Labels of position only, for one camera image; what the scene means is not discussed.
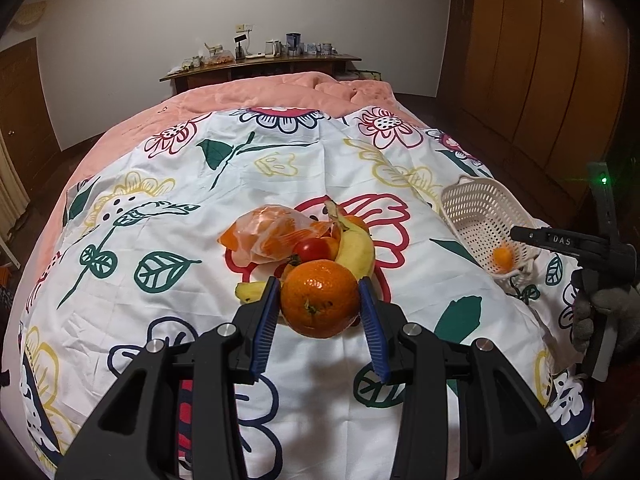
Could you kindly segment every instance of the bed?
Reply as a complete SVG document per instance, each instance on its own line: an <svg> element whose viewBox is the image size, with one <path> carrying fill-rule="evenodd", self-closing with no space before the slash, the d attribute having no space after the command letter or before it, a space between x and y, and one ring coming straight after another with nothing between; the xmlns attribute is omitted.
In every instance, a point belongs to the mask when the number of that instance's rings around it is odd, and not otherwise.
<svg viewBox="0 0 640 480"><path fill-rule="evenodd" d="M500 288L440 219L442 189L463 175L491 173L383 82L240 80L139 113L80 163L25 266L4 339L11 383L0 390L2 415L52 477L149 339L178 344L230 320L236 283L274 271L235 261L216 242L221 232L263 203L321 218L330 196L370 228L382 297L446 340L492 339L579 459L593 402L572 372L576 263L543 251L527 282ZM236 390L251 478L388 478L402 387L380 384L368 355L361 327L320 341L278 327L266 373ZM447 395L456 478L454 386Z"/></svg>

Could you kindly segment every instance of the red tomato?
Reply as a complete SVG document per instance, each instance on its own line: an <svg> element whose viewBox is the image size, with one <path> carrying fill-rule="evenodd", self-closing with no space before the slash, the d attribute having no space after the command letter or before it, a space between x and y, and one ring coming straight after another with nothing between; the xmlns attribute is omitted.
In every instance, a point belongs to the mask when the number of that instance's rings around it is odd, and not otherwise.
<svg viewBox="0 0 640 480"><path fill-rule="evenodd" d="M293 253L298 255L302 264L314 260L332 260L331 249L322 238L307 238L298 242L293 247Z"/></svg>

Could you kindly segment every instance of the banana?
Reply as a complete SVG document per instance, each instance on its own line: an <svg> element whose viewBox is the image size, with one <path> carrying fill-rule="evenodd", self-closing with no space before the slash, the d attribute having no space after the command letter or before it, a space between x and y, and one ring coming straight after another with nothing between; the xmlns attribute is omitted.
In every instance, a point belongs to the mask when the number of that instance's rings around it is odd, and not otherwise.
<svg viewBox="0 0 640 480"><path fill-rule="evenodd" d="M266 286L267 282L238 283L235 292L236 298L242 304L260 301Z"/></svg>
<svg viewBox="0 0 640 480"><path fill-rule="evenodd" d="M356 280L371 276L376 263L376 248L371 236L364 229L349 222L332 200L328 200L324 205L331 220L336 222L342 231L335 262L349 269Z"/></svg>

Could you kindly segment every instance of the wooden wardrobe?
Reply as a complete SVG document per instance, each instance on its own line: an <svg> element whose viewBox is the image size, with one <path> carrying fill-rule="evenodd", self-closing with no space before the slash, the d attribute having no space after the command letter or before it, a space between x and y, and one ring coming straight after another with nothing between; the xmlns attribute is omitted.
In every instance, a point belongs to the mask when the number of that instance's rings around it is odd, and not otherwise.
<svg viewBox="0 0 640 480"><path fill-rule="evenodd" d="M610 0L451 0L436 99L454 138L567 228L588 202L586 164L614 139L628 62Z"/></svg>

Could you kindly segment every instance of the curtain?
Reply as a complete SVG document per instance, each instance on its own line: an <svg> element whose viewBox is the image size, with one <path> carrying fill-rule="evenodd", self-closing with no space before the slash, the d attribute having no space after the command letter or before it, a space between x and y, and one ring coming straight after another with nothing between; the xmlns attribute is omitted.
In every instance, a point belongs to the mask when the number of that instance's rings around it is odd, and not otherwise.
<svg viewBox="0 0 640 480"><path fill-rule="evenodd" d="M15 172L0 132L0 238L3 241L7 240L9 229L27 209L28 203L29 197Z"/></svg>

